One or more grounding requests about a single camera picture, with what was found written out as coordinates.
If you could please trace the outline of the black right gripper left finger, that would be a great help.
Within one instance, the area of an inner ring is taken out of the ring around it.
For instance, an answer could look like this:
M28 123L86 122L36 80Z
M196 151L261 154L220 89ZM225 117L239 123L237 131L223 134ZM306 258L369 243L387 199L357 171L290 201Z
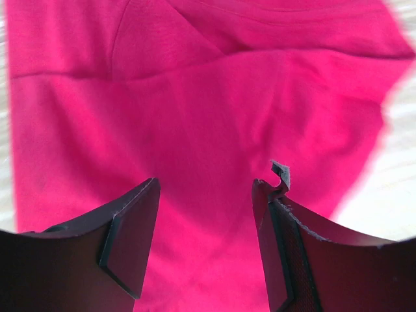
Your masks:
M1 232L2 311L132 311L140 298L161 187L120 198L43 232Z

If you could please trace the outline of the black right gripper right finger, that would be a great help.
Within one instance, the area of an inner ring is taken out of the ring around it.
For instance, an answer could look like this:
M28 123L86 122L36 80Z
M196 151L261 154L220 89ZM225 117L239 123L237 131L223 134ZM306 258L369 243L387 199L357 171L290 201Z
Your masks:
M341 226L255 180L252 203L271 311L414 311L415 239L394 242Z

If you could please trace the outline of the red polo shirt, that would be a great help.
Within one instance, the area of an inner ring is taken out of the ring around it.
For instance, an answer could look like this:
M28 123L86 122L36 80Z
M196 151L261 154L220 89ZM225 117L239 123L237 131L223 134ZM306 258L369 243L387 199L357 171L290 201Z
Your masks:
M266 311L253 180L330 216L415 52L381 1L7 1L20 231L150 177L136 311Z

